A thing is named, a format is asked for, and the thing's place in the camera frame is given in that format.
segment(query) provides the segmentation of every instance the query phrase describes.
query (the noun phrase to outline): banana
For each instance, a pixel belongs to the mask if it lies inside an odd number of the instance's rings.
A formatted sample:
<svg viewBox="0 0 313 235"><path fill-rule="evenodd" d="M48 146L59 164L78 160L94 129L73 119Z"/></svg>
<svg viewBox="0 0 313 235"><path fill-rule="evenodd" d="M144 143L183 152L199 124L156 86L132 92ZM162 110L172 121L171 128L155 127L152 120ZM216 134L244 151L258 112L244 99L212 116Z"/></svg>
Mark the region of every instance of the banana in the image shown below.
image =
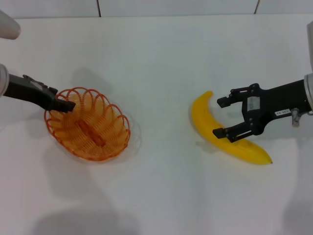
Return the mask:
<svg viewBox="0 0 313 235"><path fill-rule="evenodd" d="M209 99L213 92L207 91L197 98L191 109L192 121L198 132L209 142L223 151L253 164L266 165L272 163L267 152L256 144L245 139L231 143L228 139L218 139L213 129L222 126L213 118L209 110Z"/></svg>

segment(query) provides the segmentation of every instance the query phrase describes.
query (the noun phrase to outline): wire basket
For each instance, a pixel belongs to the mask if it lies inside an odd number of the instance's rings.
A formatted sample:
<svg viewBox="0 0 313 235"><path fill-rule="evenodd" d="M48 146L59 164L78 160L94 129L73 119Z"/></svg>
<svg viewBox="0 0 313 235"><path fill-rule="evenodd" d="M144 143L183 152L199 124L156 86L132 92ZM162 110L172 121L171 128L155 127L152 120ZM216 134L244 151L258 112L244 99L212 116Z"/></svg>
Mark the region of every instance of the wire basket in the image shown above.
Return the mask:
<svg viewBox="0 0 313 235"><path fill-rule="evenodd" d="M98 91L75 87L56 95L76 103L72 112L45 111L49 133L73 155L104 161L119 155L131 136L127 117Z"/></svg>

